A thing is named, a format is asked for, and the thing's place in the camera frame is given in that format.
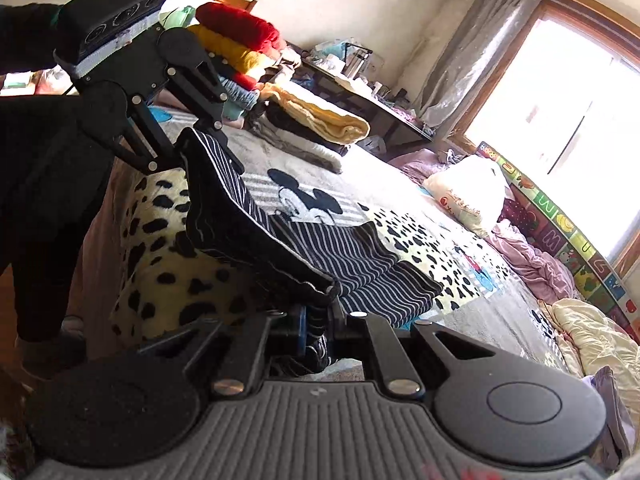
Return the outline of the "black sleeved left forearm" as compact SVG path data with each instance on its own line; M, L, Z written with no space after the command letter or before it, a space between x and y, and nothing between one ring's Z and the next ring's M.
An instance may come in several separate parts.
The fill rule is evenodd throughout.
M5 6L0 11L0 72L38 72L56 65L58 14L62 6L29 3Z

